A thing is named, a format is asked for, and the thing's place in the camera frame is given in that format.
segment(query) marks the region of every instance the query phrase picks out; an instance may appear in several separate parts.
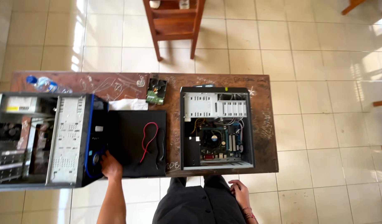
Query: drive bay cage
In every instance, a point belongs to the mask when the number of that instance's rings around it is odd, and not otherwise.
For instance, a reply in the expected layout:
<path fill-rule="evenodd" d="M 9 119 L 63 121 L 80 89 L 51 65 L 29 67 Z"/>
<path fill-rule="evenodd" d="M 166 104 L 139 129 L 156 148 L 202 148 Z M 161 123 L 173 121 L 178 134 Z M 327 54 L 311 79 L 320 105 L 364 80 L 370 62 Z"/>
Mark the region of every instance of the drive bay cage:
<path fill-rule="evenodd" d="M 246 88 L 182 87 L 181 170 L 255 167 Z"/>
<path fill-rule="evenodd" d="M 108 104 L 93 94 L 0 94 L 0 191 L 73 188 L 102 177 Z"/>

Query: yellow wire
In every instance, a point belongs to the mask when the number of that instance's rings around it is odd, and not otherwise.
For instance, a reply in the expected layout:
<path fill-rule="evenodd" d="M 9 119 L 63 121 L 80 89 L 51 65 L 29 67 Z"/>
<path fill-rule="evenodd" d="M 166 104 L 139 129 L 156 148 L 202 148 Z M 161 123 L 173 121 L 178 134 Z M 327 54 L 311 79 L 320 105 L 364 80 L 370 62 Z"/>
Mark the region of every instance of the yellow wire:
<path fill-rule="evenodd" d="M 197 126 L 201 126 L 204 122 L 205 122 L 205 118 L 198 118 L 197 120 L 195 120 L 194 130 L 193 130 L 190 134 L 194 133 L 195 130 L 197 129 Z"/>

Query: table surface graffiti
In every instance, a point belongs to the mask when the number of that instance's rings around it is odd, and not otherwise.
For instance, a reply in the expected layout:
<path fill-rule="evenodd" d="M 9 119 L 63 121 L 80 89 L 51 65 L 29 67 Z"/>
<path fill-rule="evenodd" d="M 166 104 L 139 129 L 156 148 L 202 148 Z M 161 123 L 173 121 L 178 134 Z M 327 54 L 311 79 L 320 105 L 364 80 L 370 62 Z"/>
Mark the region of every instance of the table surface graffiti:
<path fill-rule="evenodd" d="M 150 77 L 168 81 L 164 105 L 149 105 L 150 110 L 167 111 L 166 175 L 168 177 L 224 175 L 278 172 L 273 109 L 268 75 L 240 74 L 173 74 L 173 73 L 75 73 L 75 72 L 15 72 L 11 91 L 35 89 L 25 82 L 33 74 L 45 76 L 68 86 L 74 92 L 94 93 L 106 101 L 145 99 Z M 246 87 L 252 108 L 255 168 L 180 170 L 179 96 L 182 86 L 215 84 L 225 87 Z"/>

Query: white paper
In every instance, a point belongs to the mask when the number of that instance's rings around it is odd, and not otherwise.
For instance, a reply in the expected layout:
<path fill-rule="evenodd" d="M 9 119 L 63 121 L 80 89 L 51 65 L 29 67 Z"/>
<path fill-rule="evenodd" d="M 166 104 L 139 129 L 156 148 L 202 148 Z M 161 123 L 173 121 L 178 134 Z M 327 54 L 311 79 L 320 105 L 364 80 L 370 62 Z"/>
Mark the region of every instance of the white paper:
<path fill-rule="evenodd" d="M 148 110 L 145 99 L 121 99 L 109 102 L 109 110 Z"/>

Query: person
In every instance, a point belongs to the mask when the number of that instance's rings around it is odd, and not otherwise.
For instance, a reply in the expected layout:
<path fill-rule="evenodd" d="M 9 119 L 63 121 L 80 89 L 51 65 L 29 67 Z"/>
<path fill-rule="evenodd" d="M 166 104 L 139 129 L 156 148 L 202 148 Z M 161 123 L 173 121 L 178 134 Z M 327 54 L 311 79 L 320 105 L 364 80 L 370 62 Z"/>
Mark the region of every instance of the person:
<path fill-rule="evenodd" d="M 102 172 L 108 188 L 97 224 L 125 224 L 126 204 L 122 190 L 122 165 L 106 151 Z M 228 183 L 222 176 L 204 176 L 204 187 L 185 187 L 187 179 L 171 178 L 168 193 L 159 202 L 153 224 L 258 224 L 249 203 L 248 188 L 239 180 Z"/>

